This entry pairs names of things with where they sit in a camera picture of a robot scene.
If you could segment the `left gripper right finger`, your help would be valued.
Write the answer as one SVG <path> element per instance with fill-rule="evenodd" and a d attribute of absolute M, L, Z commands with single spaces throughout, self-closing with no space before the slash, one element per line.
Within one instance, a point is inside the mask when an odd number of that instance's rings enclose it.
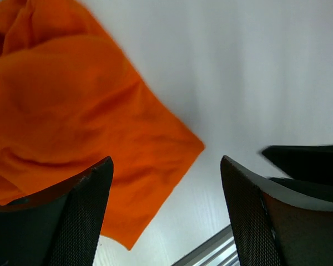
<path fill-rule="evenodd" d="M 224 156 L 221 180 L 241 265 L 333 265 L 333 202 Z"/>

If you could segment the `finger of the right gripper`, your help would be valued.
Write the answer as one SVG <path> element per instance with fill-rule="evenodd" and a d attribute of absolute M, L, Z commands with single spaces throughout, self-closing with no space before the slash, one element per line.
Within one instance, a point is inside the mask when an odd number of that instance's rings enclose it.
<path fill-rule="evenodd" d="M 273 145 L 261 154 L 295 180 L 333 180 L 333 145 Z"/>
<path fill-rule="evenodd" d="M 272 180 L 273 182 L 276 182 L 298 193 L 318 198 L 324 201 L 333 202 L 333 186 L 293 180 L 289 178 L 271 177 L 269 178 L 269 180 Z"/>

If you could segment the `orange t shirt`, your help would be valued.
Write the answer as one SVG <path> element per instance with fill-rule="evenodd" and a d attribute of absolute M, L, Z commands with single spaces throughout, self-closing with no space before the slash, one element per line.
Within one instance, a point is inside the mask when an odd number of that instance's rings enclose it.
<path fill-rule="evenodd" d="M 132 249 L 204 150 L 77 1 L 0 1 L 0 204 L 105 157 L 102 235 Z"/>

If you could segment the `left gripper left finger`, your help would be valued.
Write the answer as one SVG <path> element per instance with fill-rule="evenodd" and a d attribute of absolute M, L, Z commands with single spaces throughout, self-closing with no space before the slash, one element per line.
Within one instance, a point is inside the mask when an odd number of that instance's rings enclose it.
<path fill-rule="evenodd" d="M 92 265 L 113 171 L 106 157 L 54 186 L 0 205 L 0 265 Z"/>

